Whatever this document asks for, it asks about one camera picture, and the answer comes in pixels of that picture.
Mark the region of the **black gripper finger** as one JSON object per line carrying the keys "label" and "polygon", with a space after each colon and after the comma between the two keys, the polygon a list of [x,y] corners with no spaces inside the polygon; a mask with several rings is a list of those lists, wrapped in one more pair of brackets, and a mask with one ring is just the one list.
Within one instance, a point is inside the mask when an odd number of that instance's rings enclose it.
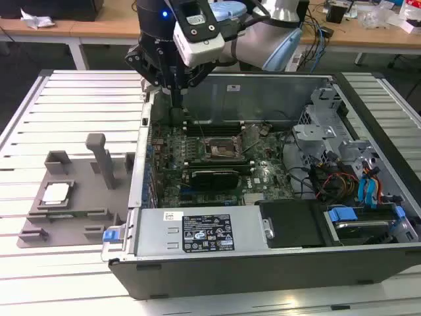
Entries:
{"label": "black gripper finger", "polygon": [[176,61],[162,44],[132,46],[125,62],[138,72],[153,87],[161,87],[170,96],[171,106],[178,108],[178,85],[176,83]]}
{"label": "black gripper finger", "polygon": [[182,106],[183,95],[189,88],[199,85],[214,69],[214,63],[209,62],[194,68],[185,66],[182,61],[177,64],[177,108]]}

